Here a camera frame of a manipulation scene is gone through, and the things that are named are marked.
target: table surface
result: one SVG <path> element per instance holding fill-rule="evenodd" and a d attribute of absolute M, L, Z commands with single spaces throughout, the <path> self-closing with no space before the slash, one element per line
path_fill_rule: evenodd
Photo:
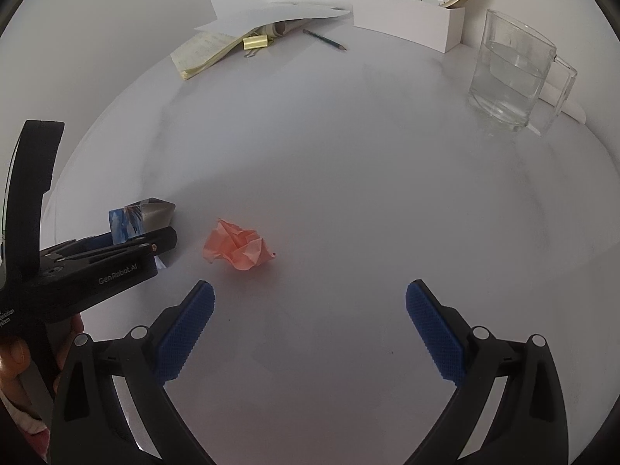
<path fill-rule="evenodd" d="M 122 337 L 205 279 L 215 313 L 166 390 L 217 463 L 399 465 L 454 390 L 405 311 L 422 278 L 472 326 L 548 339 L 576 456 L 620 391 L 607 151 L 563 114 L 543 138 L 495 128 L 467 101 L 465 46 L 441 54 L 347 19 L 312 29 L 349 51 L 294 33 L 187 82 L 166 58 L 92 126 L 42 244 L 104 233 L 108 210 L 148 197 L 176 203 L 179 243 L 157 277 L 85 312 L 87 332 Z M 209 265 L 218 217 L 257 229 L 276 260 Z"/>

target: glass pitcher handle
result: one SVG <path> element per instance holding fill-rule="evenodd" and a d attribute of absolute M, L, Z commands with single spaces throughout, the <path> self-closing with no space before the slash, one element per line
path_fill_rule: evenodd
<path fill-rule="evenodd" d="M 556 106 L 553 111 L 553 116 L 547 120 L 547 123 L 542 129 L 542 133 L 545 133 L 553 124 L 553 121 L 556 120 L 556 117 L 562 111 L 564 103 L 572 91 L 573 86 L 575 85 L 575 79 L 577 78 L 577 70 L 575 70 L 570 64 L 568 64 L 565 60 L 563 60 L 560 56 L 556 55 L 556 58 L 553 60 L 555 63 L 558 63 L 560 66 L 564 67 L 568 71 L 568 79 L 566 79 L 566 83 L 560 93 L 560 98 L 558 99 Z"/>

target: blue gripper pad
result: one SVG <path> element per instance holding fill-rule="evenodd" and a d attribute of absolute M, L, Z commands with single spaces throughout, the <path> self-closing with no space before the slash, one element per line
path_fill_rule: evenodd
<path fill-rule="evenodd" d="M 176 320 L 155 347 L 156 368 L 153 372 L 160 386 L 176 379 L 190 356 L 215 309 L 213 287 L 203 281 L 180 306 Z"/>
<path fill-rule="evenodd" d="M 417 284 L 407 288 L 407 312 L 422 337 L 441 377 L 458 387 L 465 379 L 463 346 L 448 327 L 434 298 Z"/>

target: white box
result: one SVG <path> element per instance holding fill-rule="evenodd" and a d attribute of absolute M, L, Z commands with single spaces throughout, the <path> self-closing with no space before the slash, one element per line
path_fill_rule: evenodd
<path fill-rule="evenodd" d="M 448 52 L 461 43 L 465 8 L 445 9 L 417 0 L 351 0 L 353 23 Z"/>

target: crumpled paper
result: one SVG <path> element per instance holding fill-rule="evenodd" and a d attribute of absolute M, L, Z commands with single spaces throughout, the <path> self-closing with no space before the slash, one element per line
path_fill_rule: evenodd
<path fill-rule="evenodd" d="M 247 271 L 274 259 L 275 253 L 256 231 L 241 229 L 220 218 L 202 249 L 202 256 L 211 264 L 223 258 L 235 269 Z"/>

